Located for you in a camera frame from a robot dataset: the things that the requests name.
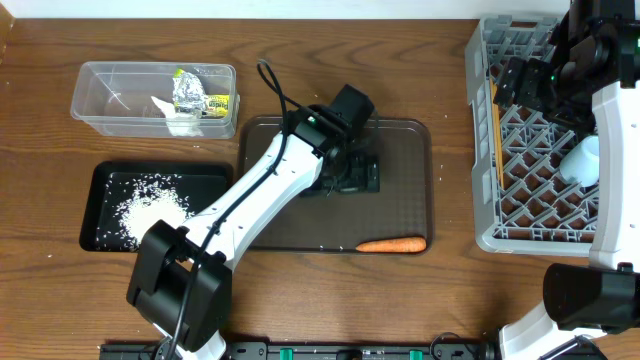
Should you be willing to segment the foil wrapper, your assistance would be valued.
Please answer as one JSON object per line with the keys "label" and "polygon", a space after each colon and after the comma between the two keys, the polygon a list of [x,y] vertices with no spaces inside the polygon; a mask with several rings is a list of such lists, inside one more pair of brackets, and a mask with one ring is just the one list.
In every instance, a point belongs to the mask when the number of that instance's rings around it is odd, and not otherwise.
{"label": "foil wrapper", "polygon": [[223,118],[229,114],[230,96],[208,95],[196,75],[178,68],[173,84],[173,104],[178,114],[196,118]]}

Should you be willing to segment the white rice pile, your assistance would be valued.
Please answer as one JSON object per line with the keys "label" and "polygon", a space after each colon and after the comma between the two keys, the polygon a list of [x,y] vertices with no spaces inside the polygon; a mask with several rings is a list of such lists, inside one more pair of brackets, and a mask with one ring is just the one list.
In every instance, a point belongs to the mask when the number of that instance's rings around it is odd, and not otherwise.
{"label": "white rice pile", "polygon": [[99,250],[136,252],[146,231],[158,220],[178,227],[195,212],[190,208],[186,175],[115,172],[109,175],[96,226]]}

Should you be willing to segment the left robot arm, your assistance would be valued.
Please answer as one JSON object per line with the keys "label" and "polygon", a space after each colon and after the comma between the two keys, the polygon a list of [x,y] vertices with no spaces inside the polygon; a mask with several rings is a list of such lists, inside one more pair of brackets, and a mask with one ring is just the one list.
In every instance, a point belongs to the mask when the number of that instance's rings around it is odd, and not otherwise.
{"label": "left robot arm", "polygon": [[177,227],[154,223],[140,242],[127,300],[164,334],[156,359],[219,359],[244,253],[295,197],[375,193],[379,166],[361,133],[370,98],[346,85],[330,105],[300,106],[254,166],[214,203]]}

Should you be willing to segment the light blue cup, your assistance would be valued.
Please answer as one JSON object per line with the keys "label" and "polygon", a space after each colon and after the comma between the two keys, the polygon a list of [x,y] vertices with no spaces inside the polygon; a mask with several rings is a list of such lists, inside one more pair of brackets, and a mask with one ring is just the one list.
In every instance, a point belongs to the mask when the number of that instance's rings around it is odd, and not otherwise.
{"label": "light blue cup", "polygon": [[582,187],[595,185],[599,180],[599,139],[591,135],[580,141],[559,165],[560,176],[567,183]]}

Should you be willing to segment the orange carrot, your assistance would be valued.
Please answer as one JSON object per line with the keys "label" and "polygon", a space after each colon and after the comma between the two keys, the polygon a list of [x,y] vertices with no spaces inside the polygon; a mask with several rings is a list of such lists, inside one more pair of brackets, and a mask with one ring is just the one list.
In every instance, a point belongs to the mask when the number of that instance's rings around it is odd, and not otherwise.
{"label": "orange carrot", "polygon": [[364,253],[419,253],[427,248],[423,237],[404,237],[374,240],[356,246],[358,252]]}

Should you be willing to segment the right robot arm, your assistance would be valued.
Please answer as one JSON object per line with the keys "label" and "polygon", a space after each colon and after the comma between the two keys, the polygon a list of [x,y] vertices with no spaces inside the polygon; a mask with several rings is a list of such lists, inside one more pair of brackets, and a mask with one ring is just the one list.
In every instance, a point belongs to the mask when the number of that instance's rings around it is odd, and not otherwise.
{"label": "right robot arm", "polygon": [[498,359],[553,359],[639,325],[639,20],[633,0],[573,1],[550,61],[513,57],[495,104],[598,132],[599,206],[586,266],[554,263],[543,300],[498,333]]}

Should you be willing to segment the white tissue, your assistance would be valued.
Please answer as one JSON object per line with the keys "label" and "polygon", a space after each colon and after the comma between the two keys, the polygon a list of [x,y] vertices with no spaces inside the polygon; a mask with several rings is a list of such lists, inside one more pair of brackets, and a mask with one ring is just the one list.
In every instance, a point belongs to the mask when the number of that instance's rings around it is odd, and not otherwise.
{"label": "white tissue", "polygon": [[204,135],[200,129],[200,120],[196,115],[178,112],[171,103],[155,96],[152,96],[151,100],[164,114],[166,125],[172,136],[202,137]]}

